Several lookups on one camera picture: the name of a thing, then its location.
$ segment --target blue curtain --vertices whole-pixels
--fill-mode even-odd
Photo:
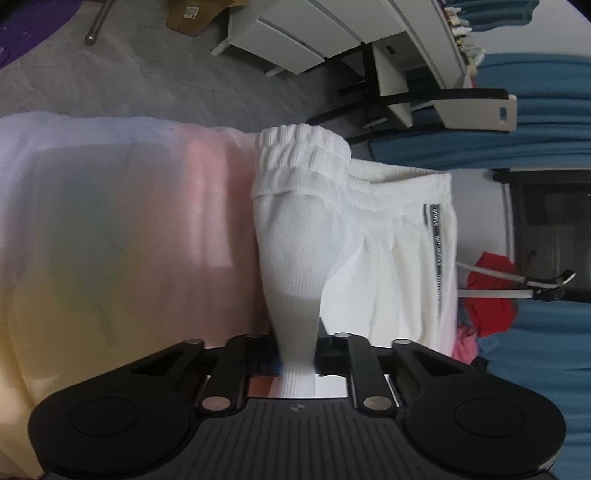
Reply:
[[[470,21],[475,32],[506,25],[527,25],[540,0],[463,0],[449,5],[462,7],[461,18]]]
[[[449,130],[374,141],[374,160],[441,170],[591,166],[591,59],[493,54],[476,81],[517,95],[515,131]]]
[[[591,304],[523,300],[508,332],[480,340],[488,371],[549,398],[563,413],[566,443],[553,472],[591,478]]]

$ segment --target rectangular hole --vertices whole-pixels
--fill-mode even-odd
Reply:
[[[499,120],[501,121],[502,124],[507,123],[507,107],[506,106],[499,107]]]

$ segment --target qr code sticker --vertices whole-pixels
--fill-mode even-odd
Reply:
[[[190,18],[191,20],[195,20],[195,17],[197,17],[197,12],[199,12],[199,7],[187,7],[183,17]]]

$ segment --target concrete floor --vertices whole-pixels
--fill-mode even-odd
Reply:
[[[271,65],[236,47],[213,57],[228,13],[191,38],[166,28],[166,0],[116,1],[98,42],[87,47],[83,39],[99,8],[83,2],[48,40],[0,70],[0,116],[151,116],[257,132],[342,104],[337,89],[355,81],[342,65],[267,78]],[[359,125],[344,119],[327,127],[349,135]]]

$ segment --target white pants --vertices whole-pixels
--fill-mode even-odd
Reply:
[[[314,396],[319,315],[329,333],[451,354],[450,175],[352,160],[341,137],[308,125],[266,130],[258,146],[255,226],[284,369],[277,394]]]

